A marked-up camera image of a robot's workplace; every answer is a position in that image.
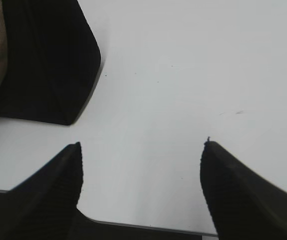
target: dark object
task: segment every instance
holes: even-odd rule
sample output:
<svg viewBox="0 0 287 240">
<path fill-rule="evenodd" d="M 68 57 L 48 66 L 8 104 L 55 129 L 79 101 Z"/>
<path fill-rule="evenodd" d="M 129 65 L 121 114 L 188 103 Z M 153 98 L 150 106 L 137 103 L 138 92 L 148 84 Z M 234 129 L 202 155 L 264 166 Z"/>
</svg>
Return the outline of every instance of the dark object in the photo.
<svg viewBox="0 0 287 240">
<path fill-rule="evenodd" d="M 205 143 L 200 180 L 220 240 L 287 240 L 287 193 L 218 143 Z"/>
<path fill-rule="evenodd" d="M 77 0 L 3 0 L 8 70 L 0 117 L 71 125 L 101 56 Z"/>
<path fill-rule="evenodd" d="M 76 208 L 82 184 L 77 143 L 15 189 L 0 193 L 0 240 L 202 240 L 197 235 L 94 222 Z"/>
</svg>

